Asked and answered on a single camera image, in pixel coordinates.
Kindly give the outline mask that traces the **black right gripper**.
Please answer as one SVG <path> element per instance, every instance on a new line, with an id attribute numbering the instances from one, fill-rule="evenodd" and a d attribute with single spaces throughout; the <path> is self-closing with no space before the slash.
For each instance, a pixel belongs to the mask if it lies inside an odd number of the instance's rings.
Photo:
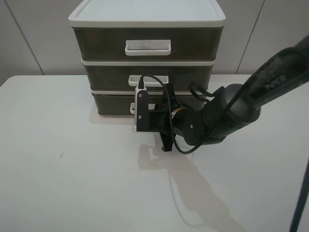
<path id="1" fill-rule="evenodd" d="M 172 151 L 175 142 L 176 132 L 172 122 L 172 112 L 179 108 L 172 84 L 164 85 L 162 100 L 155 105 L 153 110 L 149 110 L 149 130 L 158 132 L 162 142 L 164 152 Z"/>

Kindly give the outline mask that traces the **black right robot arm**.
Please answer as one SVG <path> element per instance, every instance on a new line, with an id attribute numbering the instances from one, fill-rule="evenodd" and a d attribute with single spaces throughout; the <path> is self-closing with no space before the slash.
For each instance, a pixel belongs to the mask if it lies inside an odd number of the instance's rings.
<path id="1" fill-rule="evenodd" d="M 171 94 L 149 115 L 149 131 L 161 136 L 171 151 L 175 136 L 196 150 L 222 142 L 228 135 L 255 122 L 261 107 L 309 81 L 309 38 L 285 48 L 262 65 L 244 84 L 230 84 L 207 94 L 199 110 L 173 105 Z"/>

